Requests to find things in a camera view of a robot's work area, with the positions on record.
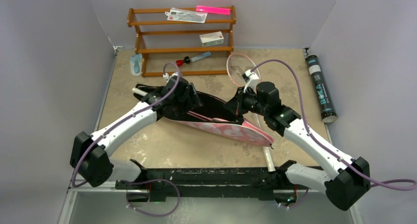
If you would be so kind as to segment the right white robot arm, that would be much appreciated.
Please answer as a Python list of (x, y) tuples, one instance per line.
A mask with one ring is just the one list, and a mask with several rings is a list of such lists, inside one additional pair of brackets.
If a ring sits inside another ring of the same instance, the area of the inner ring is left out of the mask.
[(225, 108), (237, 116), (252, 112), (263, 116), (266, 125), (296, 144), (321, 167), (315, 169), (297, 162), (276, 175), (282, 188), (302, 185), (327, 196), (338, 209), (347, 211), (370, 188), (369, 163), (362, 157), (354, 159), (322, 138), (292, 108), (281, 103), (279, 91), (271, 82), (262, 82), (255, 90), (239, 87)]

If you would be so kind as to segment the clear plastic blister package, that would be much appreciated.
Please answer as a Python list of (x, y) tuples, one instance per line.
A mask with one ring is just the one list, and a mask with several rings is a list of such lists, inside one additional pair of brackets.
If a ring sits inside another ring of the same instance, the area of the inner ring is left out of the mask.
[(208, 13), (171, 8), (165, 12), (165, 15), (168, 21), (203, 24), (206, 22)]

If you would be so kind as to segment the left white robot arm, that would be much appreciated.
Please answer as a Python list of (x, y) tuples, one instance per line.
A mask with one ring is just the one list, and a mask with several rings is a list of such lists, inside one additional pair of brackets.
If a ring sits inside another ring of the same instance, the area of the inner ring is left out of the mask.
[(170, 77), (165, 86), (137, 86), (133, 92), (140, 100), (124, 116), (99, 131), (80, 132), (75, 137), (70, 157), (73, 178), (80, 175), (92, 187), (108, 180), (126, 180), (134, 189), (141, 189), (147, 182), (143, 167), (135, 160), (111, 161), (112, 154), (159, 119), (182, 116), (203, 106), (194, 84), (178, 76)]

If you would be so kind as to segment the black shuttlecock tube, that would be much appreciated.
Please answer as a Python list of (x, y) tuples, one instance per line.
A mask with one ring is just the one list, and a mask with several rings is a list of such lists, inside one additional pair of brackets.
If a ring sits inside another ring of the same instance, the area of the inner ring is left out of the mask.
[(308, 55), (305, 58), (305, 62), (315, 87), (322, 122), (333, 123), (338, 119), (338, 115), (331, 100), (318, 57), (316, 55)]

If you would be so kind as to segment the light blue glue stick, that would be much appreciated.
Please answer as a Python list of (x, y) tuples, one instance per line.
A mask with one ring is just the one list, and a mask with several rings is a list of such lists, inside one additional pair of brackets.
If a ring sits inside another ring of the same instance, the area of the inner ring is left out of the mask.
[(196, 61), (199, 61), (199, 60), (204, 59), (204, 58), (209, 57), (209, 56), (211, 56), (211, 52), (204, 52), (204, 53), (202, 53), (202, 54), (200, 54), (198, 56), (192, 57), (190, 59), (190, 61), (191, 62), (196, 62)]

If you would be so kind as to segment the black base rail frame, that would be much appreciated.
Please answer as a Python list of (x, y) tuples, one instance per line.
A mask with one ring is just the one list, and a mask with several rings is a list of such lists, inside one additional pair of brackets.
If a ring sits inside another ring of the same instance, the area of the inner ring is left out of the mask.
[(326, 178), (320, 167), (305, 167), (289, 160), (276, 171), (267, 168), (149, 168), (135, 182), (108, 182), (111, 190), (145, 195), (151, 202), (164, 202), (168, 197), (257, 198), (282, 202), (279, 190), (296, 187), (324, 193), (341, 210), (356, 201), (351, 170)]

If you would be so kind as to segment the wooden three-tier shelf rack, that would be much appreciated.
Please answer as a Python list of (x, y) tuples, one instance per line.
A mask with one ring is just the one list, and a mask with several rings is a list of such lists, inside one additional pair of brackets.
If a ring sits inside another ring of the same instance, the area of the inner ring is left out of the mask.
[[(142, 55), (142, 77), (157, 77), (162, 75), (161, 72), (147, 72), (147, 62), (150, 54), (173, 54), (173, 53), (191, 53), (191, 52), (225, 52), (230, 55), (234, 51), (234, 37), (233, 27), (237, 21), (236, 8), (232, 6), (226, 6), (226, 9), (230, 10), (229, 17), (223, 19), (208, 19), (207, 24), (228, 24), (226, 29), (197, 29), (197, 30), (160, 30), (160, 31), (142, 31), (141, 26), (162, 26), (162, 25), (192, 25), (192, 23), (179, 22), (179, 21), (139, 21), (137, 15), (145, 14), (164, 14), (168, 12), (168, 8), (150, 8), (150, 9), (135, 9), (130, 8), (127, 15), (127, 25), (133, 27), (136, 31), (136, 41), (134, 51), (136, 54)], [(144, 40), (145, 36), (167, 36), (174, 37), (175, 35), (183, 35), (184, 37), (196, 37), (198, 34), (206, 34), (211, 32), (220, 31), (226, 34), (227, 44), (225, 46), (204, 46), (204, 47), (180, 47), (176, 44), (173, 48), (148, 48)]]

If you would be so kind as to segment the white red small box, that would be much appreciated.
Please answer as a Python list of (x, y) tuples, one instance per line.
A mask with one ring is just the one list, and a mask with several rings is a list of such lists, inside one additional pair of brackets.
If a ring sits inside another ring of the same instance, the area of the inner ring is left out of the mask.
[(221, 31), (199, 35), (202, 47), (215, 46), (224, 43), (224, 35)]

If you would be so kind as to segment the light blue packaged item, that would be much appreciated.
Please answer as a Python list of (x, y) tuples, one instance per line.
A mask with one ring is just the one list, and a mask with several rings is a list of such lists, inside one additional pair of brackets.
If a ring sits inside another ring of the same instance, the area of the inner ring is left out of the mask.
[(134, 54), (130, 57), (130, 73), (132, 76), (140, 76), (142, 74), (142, 54)]

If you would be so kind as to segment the pink racket cover bag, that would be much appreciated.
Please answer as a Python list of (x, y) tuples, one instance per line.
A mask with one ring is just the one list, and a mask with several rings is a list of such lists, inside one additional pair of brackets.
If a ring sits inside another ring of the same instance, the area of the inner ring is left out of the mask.
[(148, 104), (155, 103), (155, 106), (152, 108), (156, 110), (158, 118), (164, 117), (183, 125), (232, 140), (238, 140), (243, 143), (265, 147), (273, 144), (274, 139), (267, 132), (255, 126), (251, 121), (243, 116), (236, 116), (232, 112), (225, 109), (224, 106), (226, 102), (224, 100), (201, 91), (197, 91), (197, 93), (199, 94), (199, 97), (203, 101), (204, 105), (191, 111), (209, 118), (221, 118), (226, 120), (226, 122), (204, 121), (188, 114), (180, 117), (163, 116), (163, 100), (169, 96), (169, 93), (163, 95), (164, 87), (165, 86), (137, 84), (135, 88), (147, 92), (147, 95), (141, 96), (134, 93), (134, 96), (141, 102), (146, 102)]

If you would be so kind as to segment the pink flat ruler package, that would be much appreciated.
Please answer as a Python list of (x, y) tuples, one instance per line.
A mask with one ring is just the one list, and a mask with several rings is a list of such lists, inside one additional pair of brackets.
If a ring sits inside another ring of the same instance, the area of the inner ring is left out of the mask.
[(197, 12), (209, 13), (209, 14), (218, 14), (218, 15), (230, 15), (230, 8), (214, 7), (214, 6), (196, 6)]

